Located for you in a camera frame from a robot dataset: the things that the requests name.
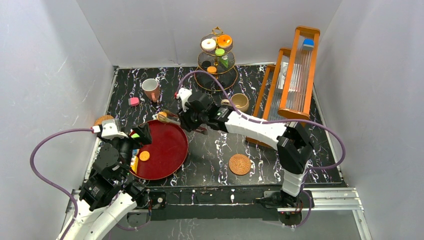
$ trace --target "mug handle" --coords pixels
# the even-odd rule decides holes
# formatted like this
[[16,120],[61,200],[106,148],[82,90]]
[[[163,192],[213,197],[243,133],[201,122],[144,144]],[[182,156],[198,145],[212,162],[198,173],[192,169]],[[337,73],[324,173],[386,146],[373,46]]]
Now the mug handle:
[[221,100],[221,105],[228,105],[228,106],[231,106],[231,103],[230,103],[230,101],[229,101],[228,99],[222,99],[222,100]]
[[155,93],[151,94],[151,100],[156,103],[158,100],[156,99]]

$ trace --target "pink mug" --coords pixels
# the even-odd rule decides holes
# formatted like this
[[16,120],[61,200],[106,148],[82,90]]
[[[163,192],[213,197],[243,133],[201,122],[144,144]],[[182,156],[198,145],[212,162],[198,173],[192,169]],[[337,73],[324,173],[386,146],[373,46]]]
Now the pink mug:
[[147,95],[148,99],[152,100],[154,103],[158,101],[161,90],[159,89],[159,82],[154,78],[149,78],[143,81],[141,88],[144,93]]

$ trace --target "mug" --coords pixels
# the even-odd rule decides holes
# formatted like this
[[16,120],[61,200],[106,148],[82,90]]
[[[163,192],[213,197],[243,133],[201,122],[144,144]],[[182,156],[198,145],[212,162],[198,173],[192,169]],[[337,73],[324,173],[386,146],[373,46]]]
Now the mug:
[[158,101],[161,90],[159,89],[159,82],[154,78],[149,78],[143,81],[141,88],[144,93],[147,95],[148,99],[152,100],[154,103]]
[[[249,108],[249,98],[243,93],[236,93],[231,97],[231,101],[234,103],[235,107],[245,113]],[[231,106],[230,101],[228,99],[223,99],[221,101],[221,105]]]

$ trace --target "wall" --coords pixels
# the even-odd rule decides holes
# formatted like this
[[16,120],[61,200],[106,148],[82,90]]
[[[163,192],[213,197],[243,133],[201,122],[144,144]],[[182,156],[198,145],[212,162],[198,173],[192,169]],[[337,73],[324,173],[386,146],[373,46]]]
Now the wall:
[[[38,179],[45,137],[104,114],[113,67],[75,0],[0,2],[1,239],[56,239],[69,199]],[[67,190],[81,184],[95,136],[46,143],[35,166]]]
[[374,239],[422,238],[423,24],[421,0],[344,0],[319,46],[317,95]]
[[200,41],[219,26],[237,64],[275,62],[299,25],[324,33],[342,0],[77,0],[115,66],[197,66]]

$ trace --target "blue object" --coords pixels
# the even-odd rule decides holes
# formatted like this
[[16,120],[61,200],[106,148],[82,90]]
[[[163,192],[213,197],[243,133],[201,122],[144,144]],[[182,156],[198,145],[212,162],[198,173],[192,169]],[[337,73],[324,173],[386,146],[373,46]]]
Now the blue object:
[[312,39],[303,40],[302,49],[306,51],[312,51],[314,49],[314,40]]

